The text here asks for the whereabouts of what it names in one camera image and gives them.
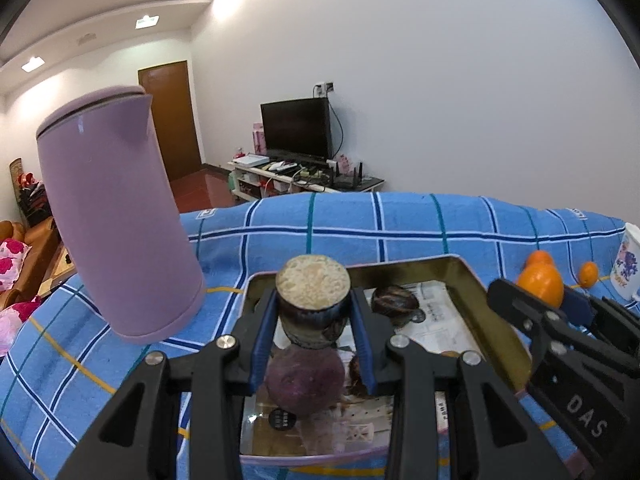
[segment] pink kettle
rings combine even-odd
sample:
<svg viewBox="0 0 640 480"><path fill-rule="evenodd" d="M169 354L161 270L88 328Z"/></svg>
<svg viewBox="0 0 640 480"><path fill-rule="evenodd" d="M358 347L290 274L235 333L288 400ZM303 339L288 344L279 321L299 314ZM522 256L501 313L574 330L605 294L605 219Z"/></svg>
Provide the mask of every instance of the pink kettle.
<svg viewBox="0 0 640 480"><path fill-rule="evenodd" d="M92 92L36 134L51 209L86 290L113 331L137 344L175 335L204 302L151 101L140 86Z"/></svg>

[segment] wall socket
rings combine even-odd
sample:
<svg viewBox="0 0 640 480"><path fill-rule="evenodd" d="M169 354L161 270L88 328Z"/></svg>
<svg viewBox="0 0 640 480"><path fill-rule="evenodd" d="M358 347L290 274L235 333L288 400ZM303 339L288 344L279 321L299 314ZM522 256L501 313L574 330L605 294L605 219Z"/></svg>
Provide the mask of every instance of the wall socket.
<svg viewBox="0 0 640 480"><path fill-rule="evenodd" d="M316 84L316 86L314 87L314 91L316 92L316 97L326 97L326 95L329 92L333 92L334 91L334 82L333 81L328 81L328 82L321 82Z"/></svg>

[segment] door frame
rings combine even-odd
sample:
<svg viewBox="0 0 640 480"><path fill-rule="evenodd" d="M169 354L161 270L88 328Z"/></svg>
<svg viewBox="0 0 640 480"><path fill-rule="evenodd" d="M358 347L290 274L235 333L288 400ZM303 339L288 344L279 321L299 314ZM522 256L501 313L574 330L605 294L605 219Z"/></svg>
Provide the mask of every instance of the door frame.
<svg viewBox="0 0 640 480"><path fill-rule="evenodd" d="M200 152L200 162L202 164L206 163L204 157L204 142L202 140L202 131L200 129L200 118L198 116L198 105L196 104L196 92L195 92L195 82L193 79L193 70L191 69L191 59L177 59L176 61L171 61L169 63L160 63L152 66L145 66L138 69L138 84L140 85L140 72L143 70L149 70L150 68L160 68L161 66L169 66L175 65L178 63L187 63L187 76L189 79L189 94L191 95L191 111L193 112L193 124L196 127L196 140L198 141L198 151Z"/></svg>

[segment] brown door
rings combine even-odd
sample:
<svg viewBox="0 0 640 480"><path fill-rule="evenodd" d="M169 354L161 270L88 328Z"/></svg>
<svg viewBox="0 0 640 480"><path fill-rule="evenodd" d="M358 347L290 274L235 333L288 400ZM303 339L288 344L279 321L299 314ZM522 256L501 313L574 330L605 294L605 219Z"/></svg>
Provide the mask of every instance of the brown door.
<svg viewBox="0 0 640 480"><path fill-rule="evenodd" d="M202 161L193 121L187 62L139 70L138 81L154 97L151 113L167 177L175 180L198 171Z"/></svg>

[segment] ceiling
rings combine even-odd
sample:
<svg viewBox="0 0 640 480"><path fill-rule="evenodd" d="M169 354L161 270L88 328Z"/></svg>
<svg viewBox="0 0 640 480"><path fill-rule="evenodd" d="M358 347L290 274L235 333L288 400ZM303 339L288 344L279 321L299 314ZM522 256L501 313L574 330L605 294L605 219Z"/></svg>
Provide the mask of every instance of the ceiling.
<svg viewBox="0 0 640 480"><path fill-rule="evenodd" d="M31 0L0 44L0 95L53 64L107 44L193 25L211 0ZM135 29L145 14L158 25ZM86 34L96 38L78 45ZM39 56L46 65L26 73L21 66Z"/></svg>

